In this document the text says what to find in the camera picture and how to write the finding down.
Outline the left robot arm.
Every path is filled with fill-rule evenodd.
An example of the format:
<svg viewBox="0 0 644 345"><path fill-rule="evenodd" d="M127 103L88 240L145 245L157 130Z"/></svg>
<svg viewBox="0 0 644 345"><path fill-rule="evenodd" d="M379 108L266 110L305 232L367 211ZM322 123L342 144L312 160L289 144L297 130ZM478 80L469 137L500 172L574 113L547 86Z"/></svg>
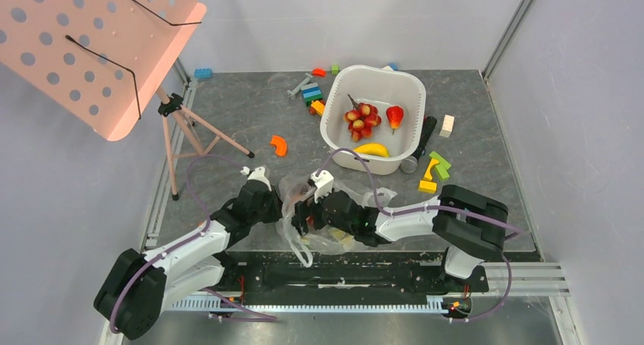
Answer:
<svg viewBox="0 0 644 345"><path fill-rule="evenodd" d="M238 268L225 252L247 237L257 223L281 217L275 187L248 179L237 197L188 234L151 251L123 251L93 301L112 329L129 340L147 333L169 307L198 290L229 290Z"/></svg>

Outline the translucent plastic bag with fruits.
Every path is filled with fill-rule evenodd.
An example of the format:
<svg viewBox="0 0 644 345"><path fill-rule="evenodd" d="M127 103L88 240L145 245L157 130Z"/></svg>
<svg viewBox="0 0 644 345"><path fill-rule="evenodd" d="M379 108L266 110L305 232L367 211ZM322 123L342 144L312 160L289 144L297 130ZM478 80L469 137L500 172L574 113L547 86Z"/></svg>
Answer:
<svg viewBox="0 0 644 345"><path fill-rule="evenodd" d="M389 204L397 196L388 188L372 190L356 182L336 180L333 192L343 191L356 202L363 214L377 216L376 200ZM341 255L360 248L383 245L387 241L358 233L347 227L337 228L324 218L320 202L314 201L313 186L305 176L286 176L279 182L279 196L283 203L282 218L276 224L279 235L289 244L290 249L304 267L314 263L313 253Z"/></svg>

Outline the yellow fake banana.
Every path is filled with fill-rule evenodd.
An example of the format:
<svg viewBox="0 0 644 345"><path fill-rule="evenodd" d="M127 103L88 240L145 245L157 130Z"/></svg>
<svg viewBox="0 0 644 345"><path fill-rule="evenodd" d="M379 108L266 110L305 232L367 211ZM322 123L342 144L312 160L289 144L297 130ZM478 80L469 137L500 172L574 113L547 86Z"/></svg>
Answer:
<svg viewBox="0 0 644 345"><path fill-rule="evenodd" d="M358 154L367 154L367 155L372 155L376 157L389 157L390 153L387 149L382 144L378 143L368 143L368 144L363 144L361 146L358 146L357 148L354 149L354 151Z"/></svg>

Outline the red fake pear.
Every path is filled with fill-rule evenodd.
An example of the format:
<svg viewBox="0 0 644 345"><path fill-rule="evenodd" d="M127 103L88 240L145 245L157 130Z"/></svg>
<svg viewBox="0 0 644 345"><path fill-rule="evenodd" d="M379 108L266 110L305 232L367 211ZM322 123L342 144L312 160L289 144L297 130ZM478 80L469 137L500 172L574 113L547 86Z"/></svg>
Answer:
<svg viewBox="0 0 644 345"><path fill-rule="evenodd" d="M386 116L392 134L394 134L402 124L405 110L401 106L390 106L386 110Z"/></svg>

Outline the red yellow fruit bunch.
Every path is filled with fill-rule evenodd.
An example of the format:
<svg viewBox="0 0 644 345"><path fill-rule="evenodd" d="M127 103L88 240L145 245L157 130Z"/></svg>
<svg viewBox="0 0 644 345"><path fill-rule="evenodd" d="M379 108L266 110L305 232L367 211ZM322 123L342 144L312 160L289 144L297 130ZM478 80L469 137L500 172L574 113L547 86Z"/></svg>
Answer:
<svg viewBox="0 0 644 345"><path fill-rule="evenodd" d="M369 103L358 103L351 95L347 95L352 108L343 115L347 123L350 139L359 142L369 139L374 134L374 129L381 125L382 118L376 106Z"/></svg>

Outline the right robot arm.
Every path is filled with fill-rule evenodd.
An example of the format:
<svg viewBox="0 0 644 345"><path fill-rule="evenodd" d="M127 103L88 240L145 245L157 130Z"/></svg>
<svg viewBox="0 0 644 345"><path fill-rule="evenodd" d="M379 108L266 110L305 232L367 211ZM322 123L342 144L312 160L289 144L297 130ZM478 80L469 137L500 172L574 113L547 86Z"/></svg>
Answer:
<svg viewBox="0 0 644 345"><path fill-rule="evenodd" d="M327 195L312 187L283 205L288 239L314 230L337 229L370 247L416 236L438 236L448 242L438 271L440 284L458 290L485 261L498 261L510 238L505 204L458 185L445 185L439 195L405 207L388 207L394 192L379 188L358 193L339 185Z"/></svg>

